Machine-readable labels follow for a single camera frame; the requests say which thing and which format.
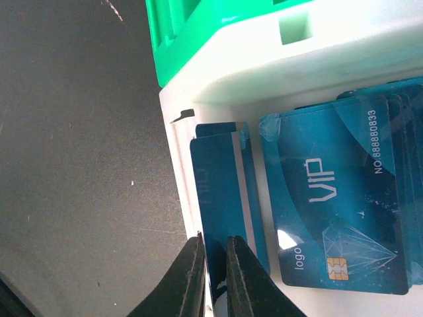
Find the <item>emv chip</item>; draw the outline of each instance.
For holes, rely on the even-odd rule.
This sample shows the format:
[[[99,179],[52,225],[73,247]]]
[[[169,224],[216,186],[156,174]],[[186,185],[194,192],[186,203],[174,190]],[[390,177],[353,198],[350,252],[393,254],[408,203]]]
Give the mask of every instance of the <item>emv chip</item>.
[[[348,266],[345,258],[327,258],[327,264],[330,279],[348,280]]]

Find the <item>green tray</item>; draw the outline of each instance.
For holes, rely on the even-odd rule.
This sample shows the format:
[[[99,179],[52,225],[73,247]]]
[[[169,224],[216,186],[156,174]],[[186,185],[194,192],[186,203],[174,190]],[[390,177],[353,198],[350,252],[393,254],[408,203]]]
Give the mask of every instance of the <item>green tray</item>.
[[[145,0],[157,79],[164,87],[220,28],[310,0]]]

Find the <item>vip card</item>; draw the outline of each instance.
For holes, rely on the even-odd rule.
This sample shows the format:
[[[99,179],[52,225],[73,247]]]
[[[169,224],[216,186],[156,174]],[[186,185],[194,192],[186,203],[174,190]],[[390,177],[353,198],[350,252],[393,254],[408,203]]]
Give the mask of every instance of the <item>vip card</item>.
[[[408,292],[389,127],[384,97],[261,119],[285,284]]]

